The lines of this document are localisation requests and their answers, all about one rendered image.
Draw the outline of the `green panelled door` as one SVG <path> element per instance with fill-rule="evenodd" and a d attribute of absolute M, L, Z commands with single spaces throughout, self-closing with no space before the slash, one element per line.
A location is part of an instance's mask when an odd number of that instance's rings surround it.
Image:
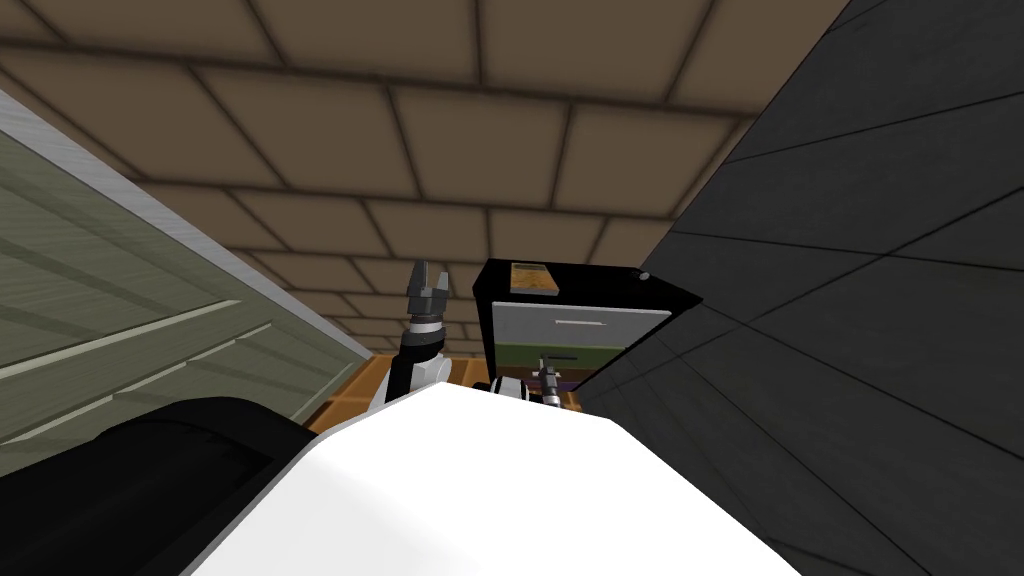
<path fill-rule="evenodd" d="M 301 424 L 368 359 L 0 88 L 0 478 L 186 399 Z"/>

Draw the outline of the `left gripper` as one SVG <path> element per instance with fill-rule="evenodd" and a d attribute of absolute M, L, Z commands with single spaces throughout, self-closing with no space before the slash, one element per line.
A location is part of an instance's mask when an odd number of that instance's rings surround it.
<path fill-rule="evenodd" d="M 412 323 L 438 323 L 443 315 L 449 298 L 449 274 L 441 272 L 432 291 L 428 288 L 428 263 L 416 260 L 408 284 L 408 307 Z"/>

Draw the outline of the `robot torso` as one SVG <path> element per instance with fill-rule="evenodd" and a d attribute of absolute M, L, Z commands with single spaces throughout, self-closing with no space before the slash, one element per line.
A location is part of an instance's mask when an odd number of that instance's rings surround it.
<path fill-rule="evenodd" d="M 597 416 L 437 383 L 317 436 L 182 576 L 799 576 Z"/>

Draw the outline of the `brown flat board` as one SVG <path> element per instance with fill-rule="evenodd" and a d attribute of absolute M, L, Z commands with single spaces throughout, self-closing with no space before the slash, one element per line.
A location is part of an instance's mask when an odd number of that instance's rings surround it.
<path fill-rule="evenodd" d="M 512 262 L 509 292 L 520 295 L 558 296 L 560 288 L 547 265 Z"/>

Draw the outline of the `grey drawer front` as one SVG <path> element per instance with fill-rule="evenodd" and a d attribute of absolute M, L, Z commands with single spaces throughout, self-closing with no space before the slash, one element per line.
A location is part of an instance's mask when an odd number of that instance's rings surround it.
<path fill-rule="evenodd" d="M 627 348 L 670 318 L 665 310 L 609 308 L 535 303 L 492 304 L 498 343 Z M 591 320 L 606 326 L 557 325 L 555 319 Z"/>

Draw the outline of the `black cabinet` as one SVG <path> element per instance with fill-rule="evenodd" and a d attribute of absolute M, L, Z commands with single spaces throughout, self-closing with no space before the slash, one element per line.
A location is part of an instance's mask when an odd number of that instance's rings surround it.
<path fill-rule="evenodd" d="M 560 288 L 558 296 L 536 296 L 511 294 L 509 292 L 510 264 L 512 262 L 540 263 L 548 266 Z M 637 268 L 617 268 L 556 262 L 530 262 L 504 259 L 488 259 L 480 270 L 473 285 L 473 294 L 482 331 L 482 342 L 486 355 L 488 373 L 492 380 L 499 376 L 509 376 L 528 382 L 536 389 L 538 379 L 531 367 L 500 369 L 495 363 L 492 304 L 495 302 L 535 303 L 569 306 L 593 306 L 609 308 L 665 310 L 670 318 L 646 336 L 624 349 L 617 357 L 596 371 L 557 369 L 561 393 L 575 392 L 594 378 L 598 372 L 616 361 L 630 349 L 635 348 L 650 335 L 676 319 L 684 312 L 695 307 L 701 298 L 669 282 L 650 275 L 646 281 L 639 279 Z"/>

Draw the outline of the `green drawer front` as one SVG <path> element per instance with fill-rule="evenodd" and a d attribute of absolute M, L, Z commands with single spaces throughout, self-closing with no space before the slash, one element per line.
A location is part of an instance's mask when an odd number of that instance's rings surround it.
<path fill-rule="evenodd" d="M 555 357 L 553 365 L 557 369 L 596 371 L 623 353 L 624 348 L 497 343 L 494 352 L 496 366 L 500 369 L 512 367 L 537 369 L 541 359 L 547 355 Z"/>

